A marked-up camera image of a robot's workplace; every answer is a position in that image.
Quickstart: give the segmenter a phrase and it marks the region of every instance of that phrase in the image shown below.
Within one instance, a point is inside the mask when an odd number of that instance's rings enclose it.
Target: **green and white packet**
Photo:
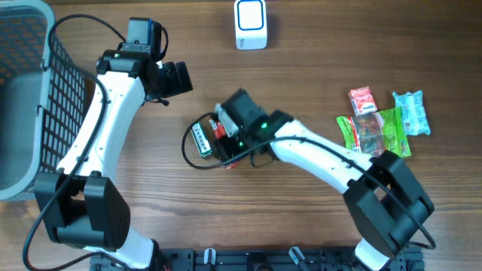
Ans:
[[[337,117],[345,138],[345,148],[380,156],[385,150],[400,157],[411,156],[401,122],[401,108],[357,117]]]
[[[393,93],[395,107],[401,108],[401,122],[404,125],[405,134],[417,136],[421,133],[430,135],[430,126],[427,121],[427,114],[423,107],[423,91],[419,90],[404,95]]]

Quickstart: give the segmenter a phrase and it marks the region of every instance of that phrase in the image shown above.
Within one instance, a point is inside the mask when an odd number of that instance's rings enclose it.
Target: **light blue package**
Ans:
[[[430,135],[429,122],[423,107],[422,90],[413,94],[405,93],[404,95],[397,95],[394,92],[393,97],[395,98],[395,107],[401,107],[401,122],[405,134],[408,136],[417,136],[421,133]]]

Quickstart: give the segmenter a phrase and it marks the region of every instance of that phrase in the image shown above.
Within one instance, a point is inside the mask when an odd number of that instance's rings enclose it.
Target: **wooden table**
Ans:
[[[198,171],[185,164],[181,135],[239,87],[267,111],[292,114],[343,144],[335,117],[353,115],[347,93],[370,86],[379,108],[392,92],[423,90],[432,134],[410,137],[406,161],[436,212],[426,227],[438,242],[427,270],[482,268],[482,5],[477,1],[268,2],[266,50],[239,51],[229,2],[55,6],[58,18],[92,14],[126,33],[129,17],[169,31],[166,60],[188,64],[194,91],[146,105],[131,124],[117,168],[132,226],[161,248],[288,248],[355,245],[360,240],[342,197],[284,163]],[[59,36],[92,72],[119,40],[88,20]],[[198,157],[189,148],[191,157]],[[38,214],[35,202],[0,203],[0,270],[23,269],[21,249]],[[36,266],[83,254],[52,244],[43,228],[32,244]],[[74,269],[86,269],[87,263]]]

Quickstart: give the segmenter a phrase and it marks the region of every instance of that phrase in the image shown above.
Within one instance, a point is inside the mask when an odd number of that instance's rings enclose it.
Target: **green snack bag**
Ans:
[[[400,157],[411,155],[401,123],[401,109],[393,108],[357,117],[337,117],[346,148],[380,156],[385,150]]]

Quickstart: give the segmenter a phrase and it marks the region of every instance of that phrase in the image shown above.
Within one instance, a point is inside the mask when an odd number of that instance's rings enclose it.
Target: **wooden tabletop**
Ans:
[[[394,107],[394,91],[423,90],[432,134],[410,137],[413,156],[405,161],[436,208],[425,223],[438,244],[425,253],[427,270],[482,269],[480,2],[272,1],[268,47],[256,51],[236,49],[230,2],[53,9],[57,18],[98,16],[124,34],[129,17],[150,17],[169,32],[166,60],[188,64],[194,91],[169,107],[140,108],[117,168],[132,227],[161,248],[356,245],[360,235],[342,197],[323,181],[284,163],[199,171],[184,162],[180,143],[194,118],[243,87],[267,111],[279,108],[344,144],[335,118],[353,115],[349,90],[370,86],[380,109]],[[92,72],[119,42],[88,20],[65,23],[59,36]],[[0,213],[0,270],[24,269],[23,241],[38,207],[2,202]],[[36,266],[52,267],[83,253],[52,244],[41,226],[30,254]]]

